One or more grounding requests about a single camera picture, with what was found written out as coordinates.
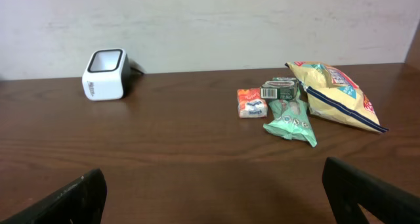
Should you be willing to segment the yellow snack bag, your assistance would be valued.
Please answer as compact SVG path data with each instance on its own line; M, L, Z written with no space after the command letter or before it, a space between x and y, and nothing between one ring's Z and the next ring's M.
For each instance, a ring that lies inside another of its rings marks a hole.
M376 133L385 133L366 94L344 72L322 62L285 64L307 93L312 115Z

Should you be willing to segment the teal snack packet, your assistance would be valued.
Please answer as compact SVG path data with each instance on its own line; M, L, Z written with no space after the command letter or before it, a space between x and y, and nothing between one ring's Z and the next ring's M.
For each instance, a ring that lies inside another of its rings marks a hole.
M270 134L287 140L308 142L314 148L318 143L309 122L308 104L300 99L301 92L292 100L276 99L268 103L274 119L263 128Z

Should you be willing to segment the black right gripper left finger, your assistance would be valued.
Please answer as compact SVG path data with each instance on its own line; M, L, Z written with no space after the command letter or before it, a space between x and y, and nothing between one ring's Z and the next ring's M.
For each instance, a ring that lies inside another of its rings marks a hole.
M100 224L106 197L104 175L92 169L1 224Z

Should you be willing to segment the round clear packaged item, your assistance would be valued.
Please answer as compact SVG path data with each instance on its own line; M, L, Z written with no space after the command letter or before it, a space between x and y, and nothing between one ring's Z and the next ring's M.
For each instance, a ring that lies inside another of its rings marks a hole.
M273 78L260 87L262 99L293 100L298 90L296 78Z

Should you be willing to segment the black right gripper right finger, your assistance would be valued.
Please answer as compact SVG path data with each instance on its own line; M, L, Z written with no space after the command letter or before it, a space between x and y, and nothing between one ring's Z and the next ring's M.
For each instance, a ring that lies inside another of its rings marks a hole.
M383 223L419 222L419 197L338 158L326 158L322 183L338 223L368 223L361 207Z

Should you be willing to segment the orange tissue pack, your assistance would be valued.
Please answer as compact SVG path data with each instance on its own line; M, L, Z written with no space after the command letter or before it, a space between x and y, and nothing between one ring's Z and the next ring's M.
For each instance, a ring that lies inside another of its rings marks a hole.
M259 88L238 89L237 100L240 118L263 118L268 114L268 105L261 98Z

